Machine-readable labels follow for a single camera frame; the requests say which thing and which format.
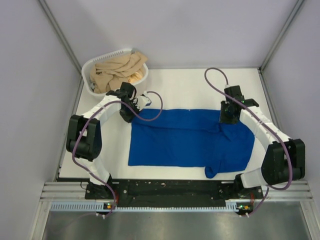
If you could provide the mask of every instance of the gray wall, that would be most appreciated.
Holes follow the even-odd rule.
[[[0,239],[25,240],[52,180],[79,75],[35,0],[0,8]]]
[[[81,64],[135,47],[150,68],[259,67],[297,0],[47,0]]]
[[[283,129],[306,144],[306,179],[320,209],[320,1],[307,0],[265,71]]]

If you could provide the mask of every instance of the beige towel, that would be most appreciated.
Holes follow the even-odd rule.
[[[142,53],[113,57],[103,63],[96,63],[90,71],[90,80],[96,94],[120,88],[122,82],[134,83],[144,76],[143,64],[148,58]]]

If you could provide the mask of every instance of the white table surface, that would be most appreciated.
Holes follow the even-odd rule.
[[[223,70],[229,84],[240,85],[246,99],[255,99],[263,113],[270,118],[267,100],[255,68]],[[219,110],[224,96],[213,90],[204,79],[205,69],[153,69],[149,70],[147,90],[158,92],[164,109],[212,109]],[[221,73],[208,72],[211,83],[223,90],[225,79]],[[160,108],[156,95],[151,96],[150,108]],[[99,102],[85,88],[82,89],[76,114],[81,115]],[[115,113],[102,126],[102,159],[104,166],[114,179],[180,179],[208,180],[204,167],[128,166],[131,124]],[[245,172],[261,166],[265,151],[259,141],[254,141],[253,151]],[[233,180],[241,172],[218,173],[212,180]],[[59,174],[60,178],[88,178],[88,173],[76,166],[71,153],[66,152]]]

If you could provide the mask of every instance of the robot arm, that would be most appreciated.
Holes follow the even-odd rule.
[[[221,102],[220,123],[235,124],[241,121],[245,124],[261,142],[265,150],[262,166],[250,172],[238,174],[234,184],[237,189],[247,189],[261,185],[275,185],[287,182],[289,178],[288,162],[279,140],[269,132],[262,123],[273,130],[284,142],[292,164],[292,180],[298,180],[305,176],[305,144],[300,139],[292,140],[281,132],[261,111],[259,105],[253,99],[245,99],[240,86],[228,86],[224,92],[247,106],[260,120],[226,98]]]
[[[73,115],[69,121],[66,149],[68,152],[72,152],[80,135],[80,131],[83,129],[88,119],[100,108],[103,108],[103,110],[89,122],[88,127],[77,146],[75,156],[78,158],[79,164],[88,168],[95,176],[105,182],[108,181],[110,173],[105,169],[100,156],[102,149],[101,126],[116,112],[120,112],[120,115],[127,123],[130,123],[135,115],[127,108],[127,106],[120,102],[112,103],[106,107],[104,106],[110,102],[122,101],[130,106],[136,114],[139,114],[144,107],[151,104],[151,100],[148,97],[147,92],[131,99],[134,91],[134,86],[130,83],[123,82],[120,89],[107,92],[102,101],[91,110],[83,115]],[[95,185],[104,185],[92,176],[90,176],[90,182]]]

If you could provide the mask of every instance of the white laundry basket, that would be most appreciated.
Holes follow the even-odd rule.
[[[107,59],[111,59],[113,57],[117,57],[117,56],[121,56],[121,55],[125,55],[125,54],[129,54],[132,52],[131,48],[125,48],[125,49],[121,49],[118,51],[113,51],[98,57],[95,57],[89,61],[87,61],[81,70],[81,74],[82,74],[82,79],[84,81],[84,86],[86,88],[86,90],[89,92],[90,95],[94,96],[95,98],[97,98],[98,100],[102,100],[104,98],[104,96],[106,95],[105,93],[94,93],[94,88],[93,88],[93,83],[90,80],[90,71],[92,69],[92,67],[96,64],[96,63],[103,63],[104,61],[106,61]],[[143,78],[140,79],[139,81],[132,83],[132,85],[135,86],[136,88],[136,92],[137,92],[137,96],[143,94],[143,92],[146,90],[147,87],[147,77],[149,74],[149,70],[147,65],[144,63],[143,64],[143,69],[144,69],[144,75]]]

